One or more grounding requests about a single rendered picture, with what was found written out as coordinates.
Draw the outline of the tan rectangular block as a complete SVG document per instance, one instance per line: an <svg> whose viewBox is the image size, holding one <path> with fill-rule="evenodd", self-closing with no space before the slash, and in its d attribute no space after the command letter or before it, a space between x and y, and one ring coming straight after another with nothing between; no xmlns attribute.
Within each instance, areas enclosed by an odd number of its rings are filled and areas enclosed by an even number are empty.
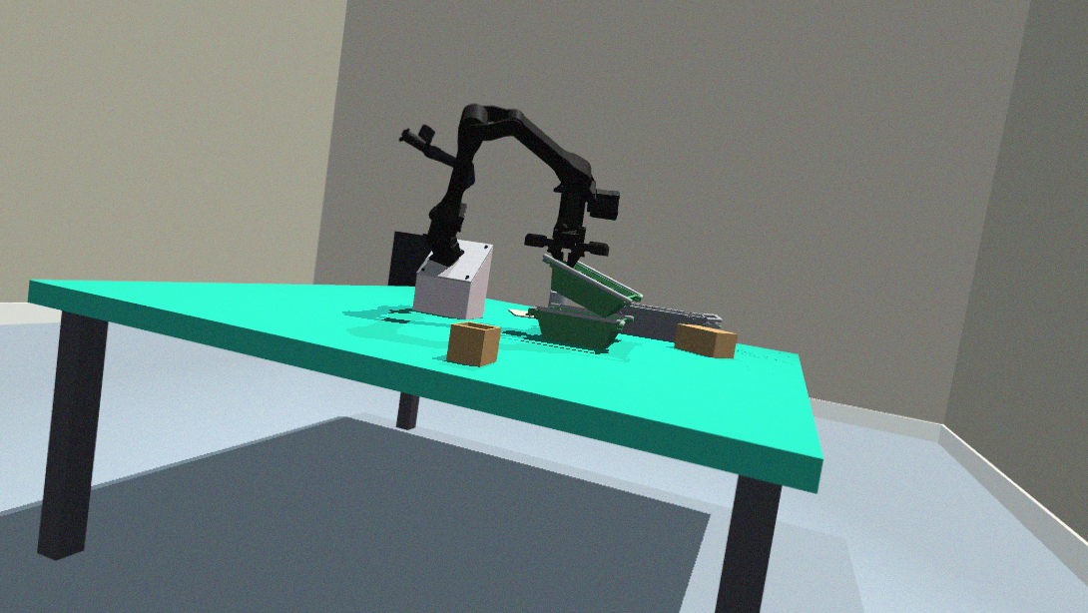
<svg viewBox="0 0 1088 613"><path fill-rule="evenodd" d="M677 324L673 348L712 358L734 358L738 335L700 324Z"/></svg>

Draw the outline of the brown open-top box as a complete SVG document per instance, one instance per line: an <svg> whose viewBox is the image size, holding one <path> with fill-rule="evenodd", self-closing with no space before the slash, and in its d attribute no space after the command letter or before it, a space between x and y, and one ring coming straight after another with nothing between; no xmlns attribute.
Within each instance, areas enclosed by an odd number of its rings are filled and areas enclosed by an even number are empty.
<svg viewBox="0 0 1088 613"><path fill-rule="evenodd" d="M484 367L497 361L500 327L472 321L452 323L446 360Z"/></svg>

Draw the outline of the green plastic tray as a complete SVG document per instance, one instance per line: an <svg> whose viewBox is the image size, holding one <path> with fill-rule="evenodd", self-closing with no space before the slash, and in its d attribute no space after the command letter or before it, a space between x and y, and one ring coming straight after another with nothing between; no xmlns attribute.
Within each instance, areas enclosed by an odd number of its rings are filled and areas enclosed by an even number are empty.
<svg viewBox="0 0 1088 613"><path fill-rule="evenodd" d="M622 331L622 324L546 312L529 308L526 315L537 319L543 339L603 350Z"/></svg>

